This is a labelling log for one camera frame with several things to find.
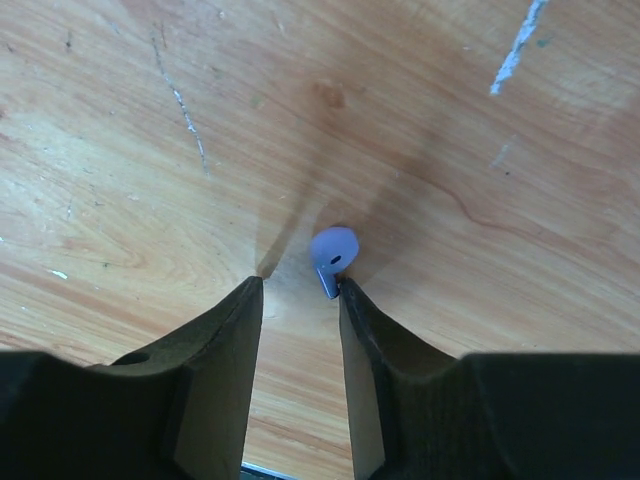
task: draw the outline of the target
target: purple earbud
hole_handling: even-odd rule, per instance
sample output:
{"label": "purple earbud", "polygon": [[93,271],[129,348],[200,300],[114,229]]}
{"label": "purple earbud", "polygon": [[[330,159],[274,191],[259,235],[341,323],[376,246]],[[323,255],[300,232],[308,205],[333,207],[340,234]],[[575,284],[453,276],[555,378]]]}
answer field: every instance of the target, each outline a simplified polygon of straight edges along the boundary
{"label": "purple earbud", "polygon": [[360,246],[353,230],[331,227],[311,240],[311,261],[327,297],[336,298],[340,293],[336,275],[351,265]]}

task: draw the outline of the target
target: white scratch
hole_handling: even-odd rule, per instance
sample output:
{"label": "white scratch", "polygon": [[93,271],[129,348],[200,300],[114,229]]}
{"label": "white scratch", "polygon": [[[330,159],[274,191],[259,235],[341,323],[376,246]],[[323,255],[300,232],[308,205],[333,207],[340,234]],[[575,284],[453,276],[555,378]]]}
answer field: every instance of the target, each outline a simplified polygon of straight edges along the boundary
{"label": "white scratch", "polygon": [[63,280],[66,280],[67,278],[69,278],[69,276],[66,273],[62,273],[57,270],[49,270],[49,273],[53,273],[56,277],[60,277]]}
{"label": "white scratch", "polygon": [[496,168],[504,161],[504,158],[506,157],[507,152],[511,148],[511,144],[516,139],[516,137],[517,135],[512,135],[509,141],[503,145],[502,149],[500,150],[500,153],[498,153],[498,156],[495,158],[493,162],[489,164],[489,168]]}
{"label": "white scratch", "polygon": [[280,34],[284,37],[285,36],[284,25],[278,19],[278,16],[276,15],[276,12],[271,11],[271,15],[273,16],[273,21],[275,22],[276,26],[278,27],[278,30],[280,30]]}
{"label": "white scratch", "polygon": [[533,32],[536,31],[538,18],[547,3],[549,3],[549,0],[533,0],[533,3],[531,3],[527,17],[524,19],[524,22],[522,22],[520,31],[518,32],[518,35],[516,35],[516,39],[513,41],[511,51],[509,52],[509,55],[507,55],[507,58],[505,58],[500,70],[498,70],[498,74],[496,75],[493,85],[491,85],[491,95],[499,95],[500,90],[502,89],[502,84],[508,78],[511,78],[515,72],[516,67],[520,63],[520,54],[522,49],[526,45],[527,40],[529,40],[529,37],[531,37]]}
{"label": "white scratch", "polygon": [[187,130],[189,130],[193,134],[194,138],[196,139],[196,144],[198,145],[198,151],[200,152],[200,160],[202,160],[202,168],[204,169],[204,173],[207,177],[209,177],[210,176],[209,167],[207,166],[207,158],[204,153],[204,146],[202,145],[202,139],[200,138],[200,134],[198,133],[198,130],[196,130],[195,125],[191,121],[191,115],[189,115],[189,110],[187,109],[187,106],[182,100],[182,95],[180,94],[178,89],[175,87],[173,80],[171,80],[171,77],[169,77],[169,75],[167,74],[167,71],[164,69],[164,65],[162,64],[162,58],[160,57],[160,49],[158,48],[156,37],[153,34],[151,35],[151,43],[153,44],[153,49],[156,52],[156,63],[158,64],[158,69],[160,70],[160,73],[162,74],[164,81],[167,83],[167,85],[173,92],[173,96],[176,97],[176,100],[178,101],[178,105],[180,105],[180,109],[182,110],[182,115],[184,116],[184,119],[187,122]]}

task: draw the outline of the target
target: white paint mark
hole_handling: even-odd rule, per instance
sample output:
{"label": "white paint mark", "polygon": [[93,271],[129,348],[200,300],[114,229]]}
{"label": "white paint mark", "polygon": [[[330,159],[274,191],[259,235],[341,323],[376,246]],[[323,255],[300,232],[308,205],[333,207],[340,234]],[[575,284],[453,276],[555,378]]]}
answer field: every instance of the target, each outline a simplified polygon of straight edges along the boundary
{"label": "white paint mark", "polygon": [[[220,18],[224,18],[224,12],[220,10],[218,13],[218,16],[220,16]],[[156,37],[153,34],[151,35],[151,43],[153,44],[153,49],[156,52],[156,63],[158,64],[158,69],[160,70],[160,73],[164,77],[164,81],[167,83],[169,88],[173,91],[173,96],[176,97],[176,100],[178,101],[178,105],[180,105],[180,109],[182,110],[182,115],[184,116],[184,119],[187,122],[187,130],[189,130],[193,134],[194,138],[196,139],[196,144],[198,145],[198,151],[200,152],[200,160],[202,161],[202,168],[204,169],[204,173],[207,177],[209,177],[210,176],[209,167],[207,166],[207,158],[204,154],[204,146],[202,145],[202,139],[200,138],[200,134],[198,133],[198,130],[196,130],[195,125],[191,121],[191,115],[189,115],[189,110],[187,109],[187,106],[182,100],[182,95],[180,94],[178,89],[175,87],[173,80],[171,80],[171,77],[169,77],[169,75],[167,74],[167,71],[164,69],[164,65],[162,64],[162,58],[160,57],[160,49],[158,48],[158,44],[156,43]]]}
{"label": "white paint mark", "polygon": [[57,270],[49,270],[49,273],[53,273],[56,277],[60,277],[63,280],[66,280],[67,278],[69,278],[66,273],[62,273]]}
{"label": "white paint mark", "polygon": [[491,95],[499,95],[500,90],[502,89],[502,84],[508,78],[511,78],[515,72],[516,67],[520,63],[520,54],[522,53],[522,49],[526,45],[527,40],[529,40],[529,37],[531,37],[533,32],[536,31],[540,13],[547,3],[549,3],[549,0],[533,0],[533,3],[529,7],[527,17],[524,19],[524,22],[522,22],[520,31],[518,32],[518,35],[516,35],[516,39],[513,41],[511,51],[509,52],[509,55],[507,55],[507,58],[505,58],[500,70],[498,70],[498,74],[496,75],[493,85],[491,85]]}

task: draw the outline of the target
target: wooden surface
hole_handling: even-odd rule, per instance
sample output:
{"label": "wooden surface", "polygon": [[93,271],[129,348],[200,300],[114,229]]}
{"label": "wooden surface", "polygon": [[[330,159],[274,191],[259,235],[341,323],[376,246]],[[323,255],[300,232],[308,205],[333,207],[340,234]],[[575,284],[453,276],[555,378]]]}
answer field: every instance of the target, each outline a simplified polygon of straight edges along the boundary
{"label": "wooden surface", "polygon": [[245,460],[305,479],[352,475],[320,228],[449,354],[637,350],[640,5],[530,7],[3,1],[2,344],[110,362],[269,277]]}

